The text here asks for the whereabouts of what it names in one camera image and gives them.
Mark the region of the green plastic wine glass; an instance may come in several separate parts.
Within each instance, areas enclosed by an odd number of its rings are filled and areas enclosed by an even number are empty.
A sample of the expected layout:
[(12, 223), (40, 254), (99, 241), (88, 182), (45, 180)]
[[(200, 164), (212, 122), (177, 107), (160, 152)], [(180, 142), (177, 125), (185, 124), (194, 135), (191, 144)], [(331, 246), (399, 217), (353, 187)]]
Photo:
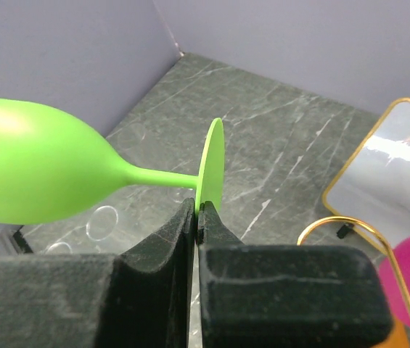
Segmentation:
[(87, 210), (131, 185), (192, 189), (220, 207), (224, 125), (210, 124), (196, 175), (132, 165), (84, 121), (31, 101), (0, 98), (0, 223), (32, 225)]

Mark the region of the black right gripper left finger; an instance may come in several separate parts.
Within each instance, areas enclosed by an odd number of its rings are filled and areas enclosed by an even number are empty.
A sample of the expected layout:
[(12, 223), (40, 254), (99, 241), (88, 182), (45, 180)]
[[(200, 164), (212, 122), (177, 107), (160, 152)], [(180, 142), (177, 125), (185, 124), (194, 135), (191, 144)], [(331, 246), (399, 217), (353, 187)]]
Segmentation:
[(0, 257), (0, 347), (186, 347), (194, 201), (122, 254)]

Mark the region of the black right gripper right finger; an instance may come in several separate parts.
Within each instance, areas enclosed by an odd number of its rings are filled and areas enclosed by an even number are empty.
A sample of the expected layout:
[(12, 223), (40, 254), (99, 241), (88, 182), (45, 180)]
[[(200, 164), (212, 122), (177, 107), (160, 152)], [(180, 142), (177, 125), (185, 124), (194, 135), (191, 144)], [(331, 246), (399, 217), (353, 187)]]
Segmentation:
[(371, 260), (338, 245), (247, 245), (198, 213), (204, 347), (373, 347), (393, 316)]

